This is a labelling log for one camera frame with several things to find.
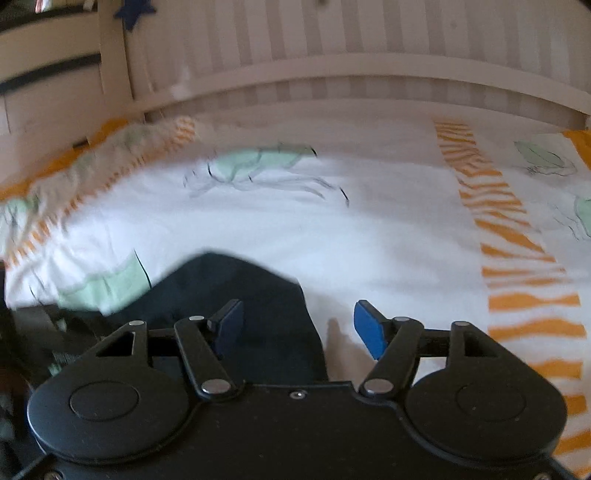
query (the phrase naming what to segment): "white blanket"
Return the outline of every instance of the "white blanket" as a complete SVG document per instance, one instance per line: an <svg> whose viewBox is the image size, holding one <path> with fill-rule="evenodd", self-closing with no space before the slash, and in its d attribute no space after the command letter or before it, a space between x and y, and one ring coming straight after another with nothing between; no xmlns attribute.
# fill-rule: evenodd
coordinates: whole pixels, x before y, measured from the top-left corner
<svg viewBox="0 0 591 480"><path fill-rule="evenodd" d="M87 180L63 174L34 186L37 216L21 213L4 237L11 307L108 314L188 258L225 252L301 284L336 380L359 382L373 364L353 329L359 299L430 328L473 322L561 389L571 415L557 456L589 466L591 232L577 218L587 215L591 172L570 140L516 147L428 118L142 128L133 148L123 131L95 149ZM166 153L191 132L199 142ZM74 186L60 205L80 197L67 214L50 203L64 185Z"/></svg>

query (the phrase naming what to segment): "metal rivet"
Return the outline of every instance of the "metal rivet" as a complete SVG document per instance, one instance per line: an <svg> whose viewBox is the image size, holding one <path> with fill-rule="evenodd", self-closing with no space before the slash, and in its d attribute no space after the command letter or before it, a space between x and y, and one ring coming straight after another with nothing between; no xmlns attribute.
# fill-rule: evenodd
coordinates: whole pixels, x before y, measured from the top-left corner
<svg viewBox="0 0 591 480"><path fill-rule="evenodd" d="M229 392L232 386L223 378L212 378L203 382L201 388L209 395L221 395Z"/></svg>
<svg viewBox="0 0 591 480"><path fill-rule="evenodd" d="M365 391L371 395L388 393L394 389L392 382L385 378L372 378L363 384Z"/></svg>
<svg viewBox="0 0 591 480"><path fill-rule="evenodd" d="M306 398L308 392L306 390L296 390L295 392L290 393L290 398L293 400L303 400Z"/></svg>
<svg viewBox="0 0 591 480"><path fill-rule="evenodd" d="M43 480L63 480L63 477L60 472L47 472Z"/></svg>

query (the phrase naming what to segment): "star decoration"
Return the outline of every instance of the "star decoration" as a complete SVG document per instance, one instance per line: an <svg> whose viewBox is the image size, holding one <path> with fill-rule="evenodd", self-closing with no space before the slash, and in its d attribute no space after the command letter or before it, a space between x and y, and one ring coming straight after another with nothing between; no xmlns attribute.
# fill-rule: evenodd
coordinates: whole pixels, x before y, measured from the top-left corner
<svg viewBox="0 0 591 480"><path fill-rule="evenodd" d="M125 29L129 32L135 27L142 14L155 14L156 9L150 0L124 0L123 6L115 14L115 18L122 18Z"/></svg>

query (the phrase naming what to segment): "orange stripe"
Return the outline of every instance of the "orange stripe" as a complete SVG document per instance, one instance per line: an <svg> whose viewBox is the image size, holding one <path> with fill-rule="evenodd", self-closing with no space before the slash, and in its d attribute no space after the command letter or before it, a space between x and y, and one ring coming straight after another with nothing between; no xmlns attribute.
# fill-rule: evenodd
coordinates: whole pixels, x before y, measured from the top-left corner
<svg viewBox="0 0 591 480"><path fill-rule="evenodd" d="M475 209L479 209L482 207L486 207L486 205L469 206L464 203L464 207L469 208L470 210L475 210ZM500 210L501 212L515 212L515 213L523 213L524 215L527 215L527 210L520 208L520 207L511 206L511 205L505 205L505 206L496 205L495 209ZM480 214L482 214L482 212L478 212L478 211L472 212L472 216L474 218L477 218L478 215L480 215Z"/></svg>
<svg viewBox="0 0 591 480"><path fill-rule="evenodd" d="M540 260L542 262L556 263L556 259L551 255L543 255L542 257L538 257L536 255L517 255L510 252L505 252L504 250L500 250L488 244L480 244L480 251L489 257L523 258L525 260Z"/></svg>
<svg viewBox="0 0 591 480"><path fill-rule="evenodd" d="M455 155L458 153L470 153L473 155L480 155L480 150L476 147L468 147L467 145L441 145L441 152L445 157L448 155Z"/></svg>
<svg viewBox="0 0 591 480"><path fill-rule="evenodd" d="M499 225L498 223L485 222L484 220L479 219L475 219L474 222L483 230L492 232L512 244L528 248L529 250L533 250L534 252L538 252L540 254L545 254L542 247L533 243L529 238L527 238L527 236L525 236L523 233L519 233L517 230L514 230L508 226Z"/></svg>
<svg viewBox="0 0 591 480"><path fill-rule="evenodd" d="M591 447L591 430L585 430L574 437L563 437L558 442L554 455L562 455L564 453L574 452L575 450L589 447Z"/></svg>
<svg viewBox="0 0 591 480"><path fill-rule="evenodd" d="M526 278L524 280L513 281L491 281L486 285L489 288L507 288L507 287L547 287L548 285L570 283L568 278Z"/></svg>
<svg viewBox="0 0 591 480"><path fill-rule="evenodd" d="M189 116L180 116L179 118L176 119L176 123L181 124L181 125L192 125L192 126L195 125L195 122Z"/></svg>
<svg viewBox="0 0 591 480"><path fill-rule="evenodd" d="M459 167L472 167L482 169L484 167L492 167L492 162L488 160L482 160L477 155L462 155L461 157L445 157L445 161L451 168L459 168Z"/></svg>
<svg viewBox="0 0 591 480"><path fill-rule="evenodd" d="M579 157L591 169L591 134L587 130L574 130L563 132L566 138L570 138L574 147L579 153Z"/></svg>
<svg viewBox="0 0 591 480"><path fill-rule="evenodd" d="M443 135L443 134L437 134L437 138L439 140L447 140L448 142L465 142L465 143L470 143L472 145L476 145L476 142L474 140L468 140L467 138L468 135L466 134L458 134L458 137L448 137L447 135Z"/></svg>
<svg viewBox="0 0 591 480"><path fill-rule="evenodd" d="M587 399L584 395L565 395L564 402L569 415L580 415L587 412Z"/></svg>
<svg viewBox="0 0 591 480"><path fill-rule="evenodd" d="M457 179L460 185L464 185L465 187L471 190L479 190L479 189L488 189L488 188L509 188L509 184L504 181L497 181L494 183L466 183L462 179Z"/></svg>
<svg viewBox="0 0 591 480"><path fill-rule="evenodd" d="M497 342L514 340L528 335L587 338L587 332L583 325L558 317L535 319L521 325L508 327L490 327L488 332Z"/></svg>
<svg viewBox="0 0 591 480"><path fill-rule="evenodd" d="M533 270L519 270L517 268L503 269L503 268L491 268L482 267L482 276L485 278L497 278L497 277L510 277L512 275L533 275Z"/></svg>
<svg viewBox="0 0 591 480"><path fill-rule="evenodd" d="M546 378L571 378L580 380L583 376L583 362L549 360L542 364L530 364L530 367Z"/></svg>
<svg viewBox="0 0 591 480"><path fill-rule="evenodd" d="M177 123L177 128L187 132L194 132L195 131L195 124L188 123L188 122L179 122Z"/></svg>
<svg viewBox="0 0 591 480"><path fill-rule="evenodd" d="M27 247L31 252L34 252L35 250L37 250L37 247L35 246L35 244L33 242L31 242L30 240L27 240L25 242L25 247Z"/></svg>
<svg viewBox="0 0 591 480"><path fill-rule="evenodd" d="M460 198L462 199L477 199L480 197L484 197L486 195L505 195L508 197L512 197L514 199L516 199L517 197L515 195L513 195L513 193L511 192L505 192L503 190L484 190L483 192L477 192L477 193L466 193L460 190Z"/></svg>
<svg viewBox="0 0 591 480"><path fill-rule="evenodd" d="M195 134L195 132L193 132L193 131L186 132L183 130L178 130L177 132L175 132L173 138L186 138L187 141L192 142L195 138L194 134Z"/></svg>
<svg viewBox="0 0 591 480"><path fill-rule="evenodd" d="M485 167L483 165L479 165L479 163L480 162L477 162L475 160L466 160L463 162L458 162L457 164L450 164L450 167L453 168L455 171L463 173L464 175L468 175L467 172L469 172L470 174L474 174L475 172L485 170ZM492 163L488 163L486 165L486 168L489 167L492 167Z"/></svg>
<svg viewBox="0 0 591 480"><path fill-rule="evenodd" d="M182 142L183 144L185 144L185 143L190 143L190 142L192 142L192 141L194 140L194 137L188 137L188 136L186 136L186 135L183 135L183 134L176 134L176 135L174 136L174 138L175 138L177 141L180 141L180 142Z"/></svg>
<svg viewBox="0 0 591 480"><path fill-rule="evenodd" d="M492 160L489 160L488 158L481 157L480 155L476 155L474 157L474 159L471 161L473 161L474 163L479 164L481 166L482 165L486 165L486 166L493 165Z"/></svg>
<svg viewBox="0 0 591 480"><path fill-rule="evenodd" d="M195 136L195 129L194 128L179 127L178 131L190 136L191 138L193 138Z"/></svg>
<svg viewBox="0 0 591 480"><path fill-rule="evenodd" d="M573 473L575 474L575 476L579 477L580 479L585 480L589 476L589 474L591 473L591 466L577 468L576 470L573 470Z"/></svg>
<svg viewBox="0 0 591 480"><path fill-rule="evenodd" d="M478 207L513 207L518 206L521 207L523 204L518 199L514 200L480 200L478 202L463 202L464 205L468 208L478 208Z"/></svg>
<svg viewBox="0 0 591 480"><path fill-rule="evenodd" d="M495 170L494 168L490 168L489 170L476 170L474 172L472 171L465 171L463 168L454 168L454 170L458 171L459 173L464 174L466 177L468 178L475 178L475 177L502 177L503 174L498 171Z"/></svg>
<svg viewBox="0 0 591 480"><path fill-rule="evenodd" d="M49 235L49 228L47 227L47 224L43 220L41 222L39 222L38 228L39 228L39 230L41 230L41 232L45 236Z"/></svg>
<svg viewBox="0 0 591 480"><path fill-rule="evenodd" d="M465 135L467 137L473 137L474 134L470 131L470 128L467 125L445 125L445 124L437 124L437 131L438 132L451 132L453 134L460 134Z"/></svg>
<svg viewBox="0 0 591 480"><path fill-rule="evenodd" d="M445 158L446 162L449 163L456 163L458 161L463 161L466 160L467 158L472 158L474 160L482 160L485 161L487 163L492 163L490 160L487 160L485 158L482 158L482 156L480 155L480 152L478 151L478 149L476 148L470 148L470 149L462 149L462 150L450 150L447 152L443 152L443 157Z"/></svg>
<svg viewBox="0 0 591 480"><path fill-rule="evenodd" d="M483 214L483 215L484 214L491 215L493 217L500 218L500 219L503 219L503 220L510 220L511 222L515 222L515 223L517 223L517 224L519 224L521 226L531 228L531 225L528 222L526 222L525 220L518 220L516 218L510 217L510 216L508 216L508 215L506 215L504 213L497 212L495 210L486 210L486 211L480 212L480 213Z"/></svg>
<svg viewBox="0 0 591 480"><path fill-rule="evenodd" d="M573 293L555 299L540 299L528 293L504 293L491 295L488 298L488 308L491 312L509 312L511 310L527 310L546 305L561 305L564 307L580 307L579 295Z"/></svg>

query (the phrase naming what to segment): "sheet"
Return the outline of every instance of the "sheet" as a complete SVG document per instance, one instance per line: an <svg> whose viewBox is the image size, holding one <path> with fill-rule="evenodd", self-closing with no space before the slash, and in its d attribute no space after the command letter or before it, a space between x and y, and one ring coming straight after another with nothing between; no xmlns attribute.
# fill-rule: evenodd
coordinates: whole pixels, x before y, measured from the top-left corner
<svg viewBox="0 0 591 480"><path fill-rule="evenodd" d="M563 393L555 453L584 475L591 171L570 138L518 133L427 117L129 127L88 156L88 177L40 180L36 210L17 200L7 302L107 314L224 252L297 279L329 375L354 382L373 364L353 329L359 299L431 328L468 320Z"/></svg>

